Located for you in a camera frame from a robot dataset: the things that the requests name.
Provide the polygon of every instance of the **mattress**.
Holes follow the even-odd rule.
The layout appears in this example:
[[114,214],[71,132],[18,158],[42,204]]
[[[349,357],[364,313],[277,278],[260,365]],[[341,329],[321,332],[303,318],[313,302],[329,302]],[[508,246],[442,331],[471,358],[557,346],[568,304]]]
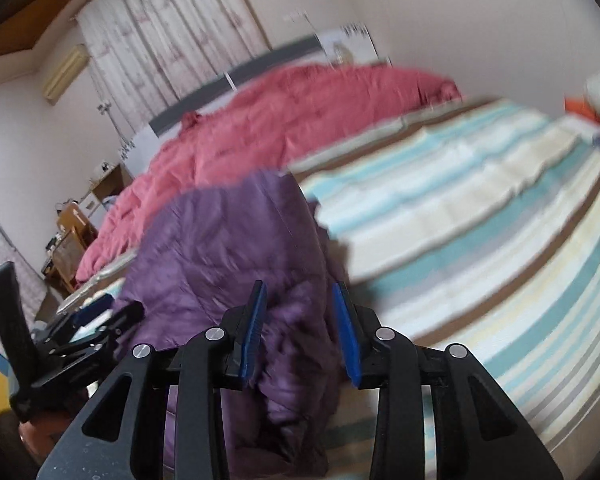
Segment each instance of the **mattress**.
[[[353,301],[417,344],[470,348],[566,479],[600,449],[600,150],[586,139],[507,100],[451,103],[290,168]],[[377,390],[343,388],[331,477],[368,477],[377,404]],[[426,391],[423,409],[435,478]]]

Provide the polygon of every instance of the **silver rivet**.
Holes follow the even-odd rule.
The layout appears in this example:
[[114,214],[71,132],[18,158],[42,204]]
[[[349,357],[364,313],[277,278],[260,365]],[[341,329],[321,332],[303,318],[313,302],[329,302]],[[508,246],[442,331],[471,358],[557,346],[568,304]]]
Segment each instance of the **silver rivet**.
[[449,353],[458,359],[462,359],[466,357],[467,351],[466,348],[462,345],[451,345],[449,347]]
[[385,326],[376,330],[376,337],[380,341],[391,341],[395,337],[395,332]]
[[151,347],[149,345],[136,345],[134,346],[134,357],[138,359],[142,357],[147,357],[151,353]]
[[224,330],[218,326],[215,326],[205,332],[205,337],[209,339],[209,341],[218,341],[218,339],[222,339],[224,337]]

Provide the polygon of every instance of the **air conditioner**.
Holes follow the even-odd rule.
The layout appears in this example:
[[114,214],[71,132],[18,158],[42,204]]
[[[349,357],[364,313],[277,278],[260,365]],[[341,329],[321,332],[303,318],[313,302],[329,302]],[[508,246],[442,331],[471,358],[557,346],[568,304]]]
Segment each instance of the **air conditioner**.
[[64,91],[74,82],[80,72],[89,63],[89,53],[83,44],[74,46],[69,54],[51,73],[42,88],[42,95],[49,101],[49,104],[55,105]]

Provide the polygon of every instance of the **purple quilt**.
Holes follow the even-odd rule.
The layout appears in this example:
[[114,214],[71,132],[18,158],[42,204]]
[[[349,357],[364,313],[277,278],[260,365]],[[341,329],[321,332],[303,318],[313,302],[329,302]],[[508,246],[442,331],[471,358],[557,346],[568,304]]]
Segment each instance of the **purple quilt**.
[[[321,476],[318,438],[336,409],[340,353],[326,232],[290,175],[255,173],[229,188],[199,189],[167,205],[146,232],[116,308],[144,304],[121,341],[183,345],[244,304],[255,280],[269,303],[253,387],[222,391],[229,468],[240,478]],[[165,464],[173,465],[176,388],[169,398]]]

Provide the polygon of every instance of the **red blanket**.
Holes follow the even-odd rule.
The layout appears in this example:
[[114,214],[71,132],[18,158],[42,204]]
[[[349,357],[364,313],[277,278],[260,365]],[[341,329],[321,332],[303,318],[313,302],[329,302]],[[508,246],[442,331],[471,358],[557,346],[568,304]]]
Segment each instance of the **red blanket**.
[[139,245],[160,208],[195,187],[231,184],[289,163],[372,124],[459,97],[453,81],[389,66],[273,70],[208,116],[185,114],[145,174],[118,197],[77,272],[87,281]]

